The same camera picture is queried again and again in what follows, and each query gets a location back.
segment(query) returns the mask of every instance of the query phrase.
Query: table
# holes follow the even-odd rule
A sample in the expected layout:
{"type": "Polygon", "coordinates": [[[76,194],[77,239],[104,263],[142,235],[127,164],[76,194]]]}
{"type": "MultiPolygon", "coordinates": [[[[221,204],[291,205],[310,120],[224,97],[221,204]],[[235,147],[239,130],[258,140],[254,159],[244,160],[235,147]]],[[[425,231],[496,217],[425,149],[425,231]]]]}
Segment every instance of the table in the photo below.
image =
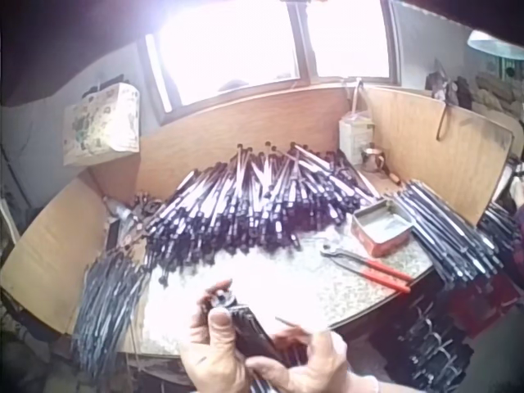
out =
{"type": "MultiPolygon", "coordinates": [[[[274,254],[251,249],[247,255],[221,251],[215,265],[201,266],[197,275],[172,273],[169,285],[158,283],[156,269],[138,313],[139,354],[177,356],[177,340],[184,335],[189,307],[197,293],[223,278],[232,278],[232,291],[248,304],[267,331],[277,328],[275,316],[306,326],[339,327],[377,308],[397,293],[336,266],[319,250],[326,242],[366,255],[350,232],[350,221],[320,233],[300,237],[302,251],[279,249],[274,254]]],[[[432,266],[414,240],[382,261],[413,278],[432,266]]]]}

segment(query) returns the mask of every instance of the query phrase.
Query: white container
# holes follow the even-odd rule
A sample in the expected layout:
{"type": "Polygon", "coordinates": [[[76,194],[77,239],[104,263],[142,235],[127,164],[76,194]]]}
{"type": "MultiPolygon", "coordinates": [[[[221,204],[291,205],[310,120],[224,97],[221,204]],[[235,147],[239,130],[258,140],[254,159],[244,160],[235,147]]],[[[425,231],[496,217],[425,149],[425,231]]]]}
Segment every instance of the white container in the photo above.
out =
{"type": "Polygon", "coordinates": [[[350,117],[348,113],[338,122],[339,146],[353,165],[362,164],[361,151],[373,141],[375,124],[365,112],[350,117]]]}

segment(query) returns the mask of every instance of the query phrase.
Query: window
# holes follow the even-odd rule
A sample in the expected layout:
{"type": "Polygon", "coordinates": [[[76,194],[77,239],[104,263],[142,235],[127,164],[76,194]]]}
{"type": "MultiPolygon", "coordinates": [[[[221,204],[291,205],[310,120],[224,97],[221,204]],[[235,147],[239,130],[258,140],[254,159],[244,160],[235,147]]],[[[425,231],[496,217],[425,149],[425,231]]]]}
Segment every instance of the window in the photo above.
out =
{"type": "Polygon", "coordinates": [[[390,75],[386,27],[377,0],[329,0],[307,8],[318,76],[390,75]]]}
{"type": "Polygon", "coordinates": [[[160,57],[183,105],[298,77],[286,4],[234,0],[180,12],[160,32],[160,57]]]}
{"type": "Polygon", "coordinates": [[[145,39],[158,107],[170,114],[161,122],[333,77],[395,82],[391,26],[387,0],[224,0],[185,8],[145,39]]]}

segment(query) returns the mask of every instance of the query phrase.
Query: lamp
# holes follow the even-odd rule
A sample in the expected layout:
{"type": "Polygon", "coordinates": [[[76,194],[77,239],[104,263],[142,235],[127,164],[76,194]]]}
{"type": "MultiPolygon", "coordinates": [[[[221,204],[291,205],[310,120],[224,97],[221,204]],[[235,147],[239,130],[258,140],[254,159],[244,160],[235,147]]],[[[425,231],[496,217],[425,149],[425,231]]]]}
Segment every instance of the lamp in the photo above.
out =
{"type": "Polygon", "coordinates": [[[468,46],[478,51],[489,53],[490,55],[505,57],[507,59],[524,60],[524,47],[506,43],[479,30],[473,30],[469,35],[468,46]]]}

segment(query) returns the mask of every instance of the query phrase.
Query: pliers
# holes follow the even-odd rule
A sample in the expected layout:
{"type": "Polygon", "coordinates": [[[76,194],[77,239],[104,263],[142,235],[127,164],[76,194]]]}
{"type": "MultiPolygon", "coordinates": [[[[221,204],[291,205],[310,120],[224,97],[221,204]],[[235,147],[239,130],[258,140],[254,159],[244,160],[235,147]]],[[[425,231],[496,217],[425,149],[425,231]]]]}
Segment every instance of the pliers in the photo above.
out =
{"type": "Polygon", "coordinates": [[[328,257],[332,262],[343,269],[358,274],[369,281],[373,281],[377,284],[383,285],[384,287],[388,287],[402,293],[411,292],[410,287],[401,282],[397,282],[392,278],[398,278],[405,282],[412,282],[413,278],[411,278],[406,273],[402,273],[383,264],[379,260],[371,260],[341,248],[332,249],[329,245],[324,246],[323,250],[320,251],[320,254],[328,257]]]}

